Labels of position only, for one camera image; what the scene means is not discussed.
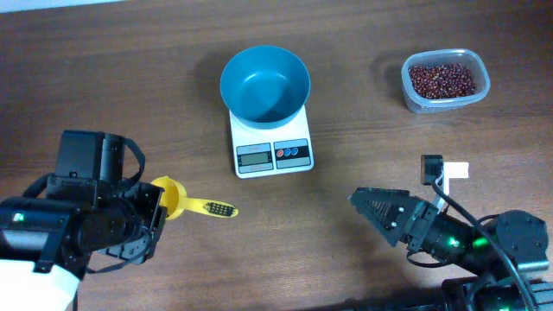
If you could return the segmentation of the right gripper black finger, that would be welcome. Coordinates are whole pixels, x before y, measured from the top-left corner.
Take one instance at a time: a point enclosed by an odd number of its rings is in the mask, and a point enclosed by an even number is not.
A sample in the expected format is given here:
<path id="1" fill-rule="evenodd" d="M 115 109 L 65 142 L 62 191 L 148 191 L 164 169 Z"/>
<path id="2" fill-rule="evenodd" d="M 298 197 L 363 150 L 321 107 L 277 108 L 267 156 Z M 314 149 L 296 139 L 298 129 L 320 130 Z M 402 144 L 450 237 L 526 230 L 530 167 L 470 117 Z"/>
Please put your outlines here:
<path id="1" fill-rule="evenodd" d="M 356 211 L 367 219 L 390 246 L 396 246 L 404 232 L 409 209 L 390 196 L 352 196 Z"/>
<path id="2" fill-rule="evenodd" d="M 410 196 L 407 190 L 358 187 L 350 197 L 350 202 L 361 212 L 389 212 L 412 209 L 418 199 Z"/>

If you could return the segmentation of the yellow measuring scoop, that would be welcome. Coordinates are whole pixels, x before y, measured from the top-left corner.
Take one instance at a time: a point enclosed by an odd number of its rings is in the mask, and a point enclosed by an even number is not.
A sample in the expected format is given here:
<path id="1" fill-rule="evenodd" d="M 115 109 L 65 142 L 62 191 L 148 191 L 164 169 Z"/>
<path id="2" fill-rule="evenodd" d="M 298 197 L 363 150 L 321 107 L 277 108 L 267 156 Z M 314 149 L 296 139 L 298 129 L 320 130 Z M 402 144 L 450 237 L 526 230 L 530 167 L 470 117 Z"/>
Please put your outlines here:
<path id="1" fill-rule="evenodd" d="M 222 219 L 238 215 L 237 207 L 229 203 L 189 197 L 185 187 L 168 176 L 158 177 L 151 184 L 163 189 L 160 205 L 168 210 L 167 220 L 177 219 L 185 211 Z"/>

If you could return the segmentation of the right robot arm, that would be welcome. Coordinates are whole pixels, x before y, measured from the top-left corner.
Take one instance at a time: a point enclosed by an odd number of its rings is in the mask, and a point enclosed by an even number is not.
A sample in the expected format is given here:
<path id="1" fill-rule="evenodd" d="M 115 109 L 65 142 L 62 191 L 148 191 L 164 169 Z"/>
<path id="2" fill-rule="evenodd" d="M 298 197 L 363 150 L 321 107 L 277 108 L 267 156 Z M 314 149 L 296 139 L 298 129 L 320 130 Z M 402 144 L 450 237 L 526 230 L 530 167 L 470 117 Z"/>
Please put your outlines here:
<path id="1" fill-rule="evenodd" d="M 445 280 L 428 294 L 392 299 L 384 308 L 550 310 L 551 282 L 527 277 L 549 267 L 545 222 L 521 210 L 476 219 L 440 187 L 434 190 L 459 219 L 404 190 L 359 187 L 349 198 L 390 246 L 405 244 L 408 260 L 425 253 L 433 259 L 424 265 L 427 269 L 455 265 L 471 274 Z"/>

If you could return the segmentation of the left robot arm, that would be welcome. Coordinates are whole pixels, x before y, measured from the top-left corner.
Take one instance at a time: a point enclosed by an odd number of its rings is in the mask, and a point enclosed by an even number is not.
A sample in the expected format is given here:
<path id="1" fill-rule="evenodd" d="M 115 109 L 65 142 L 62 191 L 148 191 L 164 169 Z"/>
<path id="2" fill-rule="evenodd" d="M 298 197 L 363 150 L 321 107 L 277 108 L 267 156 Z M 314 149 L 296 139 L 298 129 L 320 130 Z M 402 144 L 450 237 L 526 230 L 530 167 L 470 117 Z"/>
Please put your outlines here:
<path id="1" fill-rule="evenodd" d="M 66 130 L 56 168 L 1 203 L 1 308 L 64 310 L 92 274 L 95 252 L 118 263 L 101 273 L 152 258 L 168 210 L 161 187 L 142 171 L 123 176 L 124 152 L 140 168 L 145 156 L 124 136 Z"/>

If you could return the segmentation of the white digital kitchen scale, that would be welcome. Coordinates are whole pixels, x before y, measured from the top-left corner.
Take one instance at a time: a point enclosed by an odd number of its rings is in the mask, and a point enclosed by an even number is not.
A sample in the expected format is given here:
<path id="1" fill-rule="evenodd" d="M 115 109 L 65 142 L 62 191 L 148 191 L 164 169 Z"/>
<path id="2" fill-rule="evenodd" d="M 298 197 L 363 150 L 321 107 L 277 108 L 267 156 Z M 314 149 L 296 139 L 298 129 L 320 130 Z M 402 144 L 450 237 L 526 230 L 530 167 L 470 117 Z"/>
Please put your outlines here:
<path id="1" fill-rule="evenodd" d="M 315 165 L 306 109 L 286 124 L 261 130 L 243 124 L 231 112 L 232 155 L 240 179 L 311 170 Z"/>

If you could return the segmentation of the blue-grey bowl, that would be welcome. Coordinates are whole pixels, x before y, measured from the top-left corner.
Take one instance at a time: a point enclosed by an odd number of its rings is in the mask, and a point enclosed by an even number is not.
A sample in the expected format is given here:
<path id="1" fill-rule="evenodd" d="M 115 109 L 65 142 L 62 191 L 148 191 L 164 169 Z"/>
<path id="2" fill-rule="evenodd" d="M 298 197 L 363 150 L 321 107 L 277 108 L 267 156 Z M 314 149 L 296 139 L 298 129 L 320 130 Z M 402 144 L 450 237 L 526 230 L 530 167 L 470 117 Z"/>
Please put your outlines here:
<path id="1" fill-rule="evenodd" d="M 234 55 L 224 67 L 219 91 L 241 123 L 270 130 L 290 122 L 307 103 L 311 78 L 294 53 L 277 46 L 255 46 Z"/>

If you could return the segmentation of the clear plastic container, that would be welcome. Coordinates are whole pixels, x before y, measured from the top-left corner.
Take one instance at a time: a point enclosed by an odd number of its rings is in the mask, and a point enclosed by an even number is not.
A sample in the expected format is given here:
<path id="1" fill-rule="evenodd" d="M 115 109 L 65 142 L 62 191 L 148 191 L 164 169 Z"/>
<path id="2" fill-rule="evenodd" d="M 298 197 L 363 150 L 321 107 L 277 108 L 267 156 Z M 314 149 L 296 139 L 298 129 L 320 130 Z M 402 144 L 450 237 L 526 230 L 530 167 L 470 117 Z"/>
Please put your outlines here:
<path id="1" fill-rule="evenodd" d="M 473 75 L 475 94 L 459 98 L 428 99 L 414 89 L 409 69 L 414 66 L 436 67 L 462 65 Z M 413 113 L 451 111 L 481 101 L 489 92 L 491 81 L 483 60 L 473 51 L 464 48 L 440 49 L 411 55 L 401 68 L 402 90 L 407 108 Z"/>

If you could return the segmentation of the red adzuki beans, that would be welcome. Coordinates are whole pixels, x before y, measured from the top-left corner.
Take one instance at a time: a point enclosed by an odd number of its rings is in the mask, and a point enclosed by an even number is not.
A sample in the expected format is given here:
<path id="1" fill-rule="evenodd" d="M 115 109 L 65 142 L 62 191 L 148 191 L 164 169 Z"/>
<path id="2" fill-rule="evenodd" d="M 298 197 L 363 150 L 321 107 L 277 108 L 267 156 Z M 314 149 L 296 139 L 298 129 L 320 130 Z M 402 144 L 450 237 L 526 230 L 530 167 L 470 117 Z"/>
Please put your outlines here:
<path id="1" fill-rule="evenodd" d="M 460 98 L 476 93 L 471 71 L 461 64 L 413 66 L 408 75 L 414 91 L 426 99 Z"/>

